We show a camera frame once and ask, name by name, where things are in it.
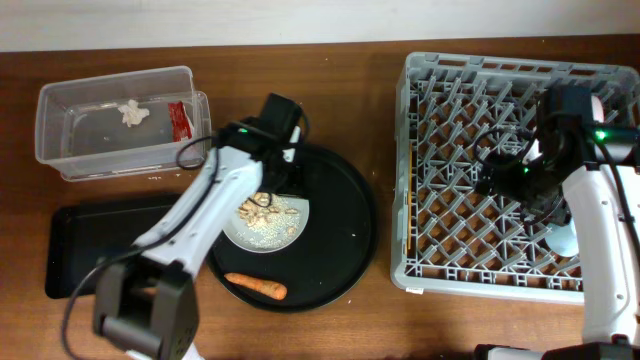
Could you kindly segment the grey plate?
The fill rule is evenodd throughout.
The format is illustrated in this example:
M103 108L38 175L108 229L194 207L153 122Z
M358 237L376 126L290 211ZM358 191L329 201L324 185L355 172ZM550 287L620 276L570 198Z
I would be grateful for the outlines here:
M302 235L309 215L310 203L306 199L257 192L236 209L223 233L245 251L277 252Z

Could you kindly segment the peanut shells and rice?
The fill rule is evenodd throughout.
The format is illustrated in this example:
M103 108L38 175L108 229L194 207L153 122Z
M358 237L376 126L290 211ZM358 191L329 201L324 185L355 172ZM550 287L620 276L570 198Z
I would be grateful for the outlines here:
M301 228L301 213L288 198L255 193L236 211L247 230L243 238L253 247L272 250L294 239Z

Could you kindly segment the blue cup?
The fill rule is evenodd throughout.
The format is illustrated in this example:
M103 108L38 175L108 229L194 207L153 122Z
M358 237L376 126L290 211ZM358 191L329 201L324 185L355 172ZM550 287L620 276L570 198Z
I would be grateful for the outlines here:
M545 236L549 249L561 257L574 257L579 254L575 224L549 225L549 233Z

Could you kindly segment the red snack wrapper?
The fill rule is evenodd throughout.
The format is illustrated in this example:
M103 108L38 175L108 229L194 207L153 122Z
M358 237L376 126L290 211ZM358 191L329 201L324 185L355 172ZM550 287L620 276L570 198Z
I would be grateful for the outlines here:
M190 140L193 136L194 127L187 115L186 108L182 101L169 103L169 118L172 125L172 139L174 142Z

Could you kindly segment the orange carrot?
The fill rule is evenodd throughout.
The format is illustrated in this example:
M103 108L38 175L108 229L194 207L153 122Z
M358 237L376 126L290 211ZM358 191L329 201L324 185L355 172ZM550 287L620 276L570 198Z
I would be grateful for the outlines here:
M224 278L235 285L248 288L274 300L283 300L288 294L288 289L278 282L259 279L240 273L226 273Z

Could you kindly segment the wooden chopstick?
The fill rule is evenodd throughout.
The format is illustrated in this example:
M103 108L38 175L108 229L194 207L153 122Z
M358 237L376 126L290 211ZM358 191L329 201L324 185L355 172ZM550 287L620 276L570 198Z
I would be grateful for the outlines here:
M411 237L412 237L412 201L413 201L413 148L411 143L408 145L408 190L407 190L407 240L405 245L405 255L409 255L411 251Z

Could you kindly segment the white tissue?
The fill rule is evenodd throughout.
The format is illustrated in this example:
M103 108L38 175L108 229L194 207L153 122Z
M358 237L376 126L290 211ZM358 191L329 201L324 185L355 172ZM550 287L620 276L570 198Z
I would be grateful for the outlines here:
M118 111L122 114L122 122L127 127L138 126L150 115L150 111L146 108L140 108L136 100L130 99L125 105L118 107Z

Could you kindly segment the pink bowl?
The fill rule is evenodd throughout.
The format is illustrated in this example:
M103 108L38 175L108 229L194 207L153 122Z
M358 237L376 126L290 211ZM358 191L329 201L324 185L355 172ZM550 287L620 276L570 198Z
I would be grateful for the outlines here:
M598 123L604 122L604 108L601 100L595 96L591 96L592 116L593 120Z

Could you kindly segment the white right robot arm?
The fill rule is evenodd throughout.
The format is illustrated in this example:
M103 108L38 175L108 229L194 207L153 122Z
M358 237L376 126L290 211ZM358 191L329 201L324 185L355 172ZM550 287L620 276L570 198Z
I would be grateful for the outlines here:
M639 133L604 125L528 135L539 154L491 152L481 158L477 192L519 202L541 222L561 204L581 261L585 321L580 345L545 359L639 356Z

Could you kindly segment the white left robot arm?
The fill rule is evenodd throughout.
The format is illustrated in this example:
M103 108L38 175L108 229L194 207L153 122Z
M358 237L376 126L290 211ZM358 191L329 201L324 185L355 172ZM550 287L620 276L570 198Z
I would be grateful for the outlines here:
M195 279L236 210L290 176L310 130L306 118L249 117L208 136L211 148L175 205L130 250L103 261L93 331L134 359L197 359Z

